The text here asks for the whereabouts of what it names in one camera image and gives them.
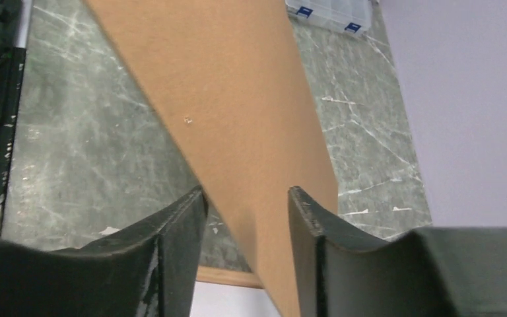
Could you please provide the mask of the brown frame backing board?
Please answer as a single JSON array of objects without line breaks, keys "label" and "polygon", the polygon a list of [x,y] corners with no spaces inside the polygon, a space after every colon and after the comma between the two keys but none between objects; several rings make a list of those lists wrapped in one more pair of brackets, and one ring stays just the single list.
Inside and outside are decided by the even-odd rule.
[{"label": "brown frame backing board", "polygon": [[338,185],[284,1],[89,1],[282,316],[300,301],[288,189]]}]

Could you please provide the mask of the landscape photo print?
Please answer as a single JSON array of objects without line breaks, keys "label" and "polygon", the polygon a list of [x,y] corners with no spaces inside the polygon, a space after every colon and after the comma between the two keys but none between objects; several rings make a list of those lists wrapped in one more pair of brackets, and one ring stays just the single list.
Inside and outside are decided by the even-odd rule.
[{"label": "landscape photo print", "polygon": [[263,289],[196,282],[191,317],[280,317]]}]

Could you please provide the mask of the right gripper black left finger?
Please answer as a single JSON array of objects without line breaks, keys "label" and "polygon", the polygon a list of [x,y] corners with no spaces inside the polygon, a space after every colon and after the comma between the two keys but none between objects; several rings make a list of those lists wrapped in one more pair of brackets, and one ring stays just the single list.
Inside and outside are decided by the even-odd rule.
[{"label": "right gripper black left finger", "polygon": [[189,316],[207,214],[195,187],[82,248],[0,238],[0,316]]}]

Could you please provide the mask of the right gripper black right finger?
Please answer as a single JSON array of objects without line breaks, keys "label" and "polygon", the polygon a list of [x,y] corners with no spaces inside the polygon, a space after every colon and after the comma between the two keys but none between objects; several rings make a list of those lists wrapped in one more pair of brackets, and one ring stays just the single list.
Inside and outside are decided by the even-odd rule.
[{"label": "right gripper black right finger", "polygon": [[288,191],[302,316],[507,316],[507,227],[375,237]]}]

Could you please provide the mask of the wooden picture frame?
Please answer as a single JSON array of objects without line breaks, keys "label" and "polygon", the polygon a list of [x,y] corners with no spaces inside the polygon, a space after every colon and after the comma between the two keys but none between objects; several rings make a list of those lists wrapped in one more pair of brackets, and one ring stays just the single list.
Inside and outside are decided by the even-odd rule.
[{"label": "wooden picture frame", "polygon": [[203,265],[198,267],[196,281],[253,289],[263,288],[261,281],[254,273],[219,269]]}]

